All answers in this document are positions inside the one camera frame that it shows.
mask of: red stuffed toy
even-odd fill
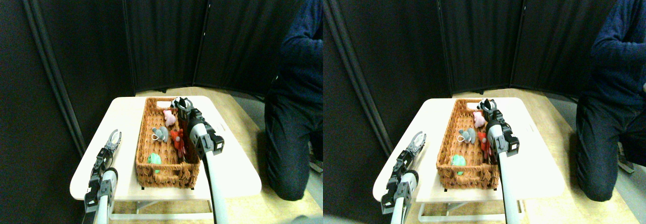
[[[184,129],[180,129],[179,132],[171,130],[171,139],[175,142],[177,156],[182,159],[186,155],[186,149],[184,148]]]
[[[478,139],[480,139],[480,149],[482,150],[482,157],[487,160],[493,154],[491,144],[487,141],[487,134],[478,132]]]

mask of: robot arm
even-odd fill
[[[417,187],[419,176],[411,170],[415,157],[426,143],[426,134],[418,132],[410,144],[397,157],[386,191],[381,197],[381,213],[393,213],[391,223],[403,223],[410,209],[410,200]]]
[[[503,189],[503,202],[505,203],[505,219],[507,223],[519,223],[518,206],[507,169],[507,157],[518,153],[520,143],[514,132],[512,132],[512,128],[505,122],[503,114],[500,113],[493,99],[491,101],[483,99],[478,109],[482,109],[485,113],[487,140],[491,143],[492,150],[498,154],[500,183],[501,189]]]
[[[186,98],[177,97],[171,102],[171,107],[178,109],[180,128],[188,133],[188,138],[198,152],[198,157],[204,162],[204,171],[210,185],[210,196],[213,204],[213,218],[217,223],[229,222],[227,206],[219,188],[217,166],[214,155],[222,152],[224,138],[216,135],[215,129],[204,120],[201,111],[192,106]]]
[[[108,222],[108,215],[115,202],[118,175],[117,169],[110,166],[113,162],[113,156],[121,143],[121,136],[122,134],[119,130],[113,131],[96,157],[83,201],[85,205],[83,224]]]

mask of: navy sweater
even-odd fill
[[[322,104],[323,0],[305,0],[281,44],[282,65],[272,91],[304,104]]]
[[[646,104],[646,0],[618,0],[591,49],[593,74],[583,95]]]

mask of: wooden floor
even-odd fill
[[[321,208],[314,202],[309,193],[305,192],[300,201],[283,201],[266,185],[265,175],[261,171],[263,159],[258,149],[265,141],[264,135],[251,118],[240,108],[237,102],[224,90],[213,90],[198,87],[168,90],[167,93],[142,92],[137,96],[153,95],[206,95],[209,97],[222,117],[227,122],[247,156],[260,171],[263,188],[261,194],[245,198],[227,199],[229,219],[232,223],[275,223],[286,222],[299,215],[322,215]],[[636,217],[630,212],[621,196],[614,190],[612,199],[605,202],[595,202],[586,198],[576,185],[570,161],[572,145],[576,144],[574,131],[563,119],[561,114],[540,92],[530,90],[505,89],[486,91],[484,95],[477,93],[460,93],[454,97],[518,97],[523,100],[530,111],[543,140],[547,144],[557,166],[566,182],[565,191],[556,198],[524,200],[526,214],[523,223],[637,223]],[[413,205],[407,223],[416,223],[420,205]],[[178,212],[207,212],[205,201],[163,202],[149,206],[141,213],[178,213]],[[446,211],[444,205],[426,206],[426,214],[441,214]],[[121,203],[115,208],[117,213],[133,213],[134,203]],[[503,213],[502,201],[498,203],[470,203],[454,210],[452,214],[495,214]],[[144,223],[146,221],[115,221],[115,223]],[[167,221],[167,223],[206,223],[209,221]]]
[[[262,189],[256,196],[226,199],[229,222],[231,223],[280,223],[289,222],[300,215],[310,217],[323,215],[323,210],[316,204],[312,196],[305,191],[305,196],[299,201],[284,201],[279,198],[272,188],[267,185],[264,174],[264,159],[262,146],[265,143],[264,133],[256,123],[237,104],[235,99],[224,90],[210,88],[176,88],[166,93],[147,91],[136,96],[176,96],[176,95],[205,95],[211,99],[222,118],[233,132],[247,157],[256,171],[260,173]],[[115,205],[115,213],[134,214],[134,202],[119,202]],[[208,212],[207,201],[173,201],[159,202],[148,206],[139,213],[171,214]],[[113,221],[113,223],[157,223],[159,221]],[[197,221],[164,221],[164,223],[213,223],[213,220]]]
[[[556,198],[524,200],[526,215],[522,223],[638,223],[621,196],[614,190],[605,202],[588,199],[576,185],[572,158],[572,145],[577,144],[574,130],[542,93],[531,90],[504,89],[478,93],[460,93],[454,98],[466,97],[517,97],[523,100],[532,120],[547,145],[565,180],[565,191]],[[420,205],[411,208],[407,223],[417,223]],[[446,212],[445,205],[427,205],[424,213],[439,215]],[[452,215],[504,213],[502,201],[496,203],[470,203],[451,212]]]

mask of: dark jeans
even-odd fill
[[[268,138],[267,177],[284,200],[303,198],[309,179],[309,145],[316,159],[323,160],[322,105],[306,104],[269,93],[265,98]]]
[[[576,109],[576,177],[593,201],[607,201],[617,181],[617,142],[628,161],[646,165],[646,111],[582,97]]]

